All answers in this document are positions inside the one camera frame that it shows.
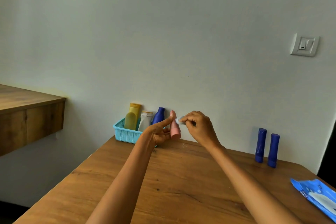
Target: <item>person's left arm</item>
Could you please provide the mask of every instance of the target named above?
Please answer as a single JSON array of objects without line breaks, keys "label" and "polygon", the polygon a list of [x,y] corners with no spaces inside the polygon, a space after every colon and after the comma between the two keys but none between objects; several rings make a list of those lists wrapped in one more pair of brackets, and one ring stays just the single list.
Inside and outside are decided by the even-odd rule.
[{"label": "person's left arm", "polygon": [[149,159],[157,144],[170,139],[170,128],[165,128],[176,117],[146,128],[86,224],[129,224],[139,196]]}]

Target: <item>pink bottle cap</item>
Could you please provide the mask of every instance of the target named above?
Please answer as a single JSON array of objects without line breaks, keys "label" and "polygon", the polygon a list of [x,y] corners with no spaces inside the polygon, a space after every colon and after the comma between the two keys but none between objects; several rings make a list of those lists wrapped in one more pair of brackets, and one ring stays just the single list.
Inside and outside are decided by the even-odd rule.
[{"label": "pink bottle cap", "polygon": [[[171,110],[170,116],[176,116],[176,113],[173,110]],[[173,120],[172,123],[170,124],[170,138],[173,140],[181,138],[180,126],[176,123],[175,120]]]}]

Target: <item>person's left hand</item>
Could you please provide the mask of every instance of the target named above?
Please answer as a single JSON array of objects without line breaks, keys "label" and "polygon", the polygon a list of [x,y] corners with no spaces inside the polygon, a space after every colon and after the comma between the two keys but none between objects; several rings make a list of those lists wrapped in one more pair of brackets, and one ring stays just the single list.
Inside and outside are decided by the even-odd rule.
[{"label": "person's left hand", "polygon": [[176,119],[176,116],[170,116],[161,122],[150,125],[142,134],[150,137],[155,142],[155,145],[162,144],[170,139],[170,128],[164,127],[170,125],[174,119]]}]

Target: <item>hand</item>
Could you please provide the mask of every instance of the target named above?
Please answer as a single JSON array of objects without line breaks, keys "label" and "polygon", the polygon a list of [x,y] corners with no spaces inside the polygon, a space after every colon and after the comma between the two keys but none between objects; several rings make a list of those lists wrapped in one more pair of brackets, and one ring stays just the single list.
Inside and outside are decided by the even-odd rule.
[{"label": "hand", "polygon": [[144,136],[148,136],[151,141],[154,141],[154,145],[162,144],[163,142],[170,139],[170,128],[164,128],[171,124],[173,120],[176,119],[176,115],[170,116],[167,119],[150,125],[142,133]]},{"label": "hand", "polygon": [[210,118],[202,112],[192,111],[179,121],[185,122],[191,136],[207,150],[221,145]]}]

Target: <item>wooden tabletop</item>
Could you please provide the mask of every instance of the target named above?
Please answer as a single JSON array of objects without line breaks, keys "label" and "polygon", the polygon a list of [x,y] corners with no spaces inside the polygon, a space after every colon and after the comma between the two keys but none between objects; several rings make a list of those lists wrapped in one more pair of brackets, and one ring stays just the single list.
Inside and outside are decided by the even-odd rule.
[{"label": "wooden tabletop", "polygon": [[65,97],[0,84],[0,114],[64,102]]},{"label": "wooden tabletop", "polygon": [[[15,224],[85,223],[125,163],[133,144],[112,137]],[[254,155],[229,151],[272,194],[309,224],[332,224],[291,184],[312,180],[306,168],[278,161],[276,169]],[[255,223],[223,171],[198,143],[169,141],[153,150],[132,223]]]}]

